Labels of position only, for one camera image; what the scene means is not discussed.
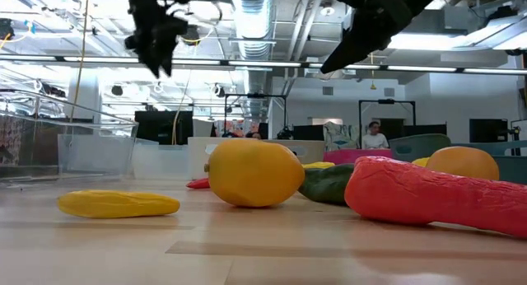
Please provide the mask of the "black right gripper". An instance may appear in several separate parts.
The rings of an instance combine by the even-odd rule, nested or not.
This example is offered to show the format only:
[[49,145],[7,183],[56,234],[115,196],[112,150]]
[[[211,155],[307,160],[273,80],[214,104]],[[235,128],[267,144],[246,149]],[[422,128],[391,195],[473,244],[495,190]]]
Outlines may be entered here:
[[391,35],[408,26],[412,11],[404,0],[337,0],[354,9],[351,29],[324,61],[320,71],[333,72],[384,49]]

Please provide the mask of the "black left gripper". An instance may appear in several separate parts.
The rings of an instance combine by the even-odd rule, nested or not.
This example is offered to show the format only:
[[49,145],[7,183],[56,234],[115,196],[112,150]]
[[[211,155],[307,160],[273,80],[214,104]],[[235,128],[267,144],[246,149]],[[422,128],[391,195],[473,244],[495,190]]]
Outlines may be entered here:
[[167,76],[172,73],[173,45],[165,44],[161,49],[161,58],[157,52],[148,52],[170,36],[186,33],[188,22],[167,14],[170,2],[186,4],[190,0],[128,0],[128,14],[133,18],[135,30],[124,40],[124,47],[142,55],[142,63],[155,78],[160,76],[161,68]]

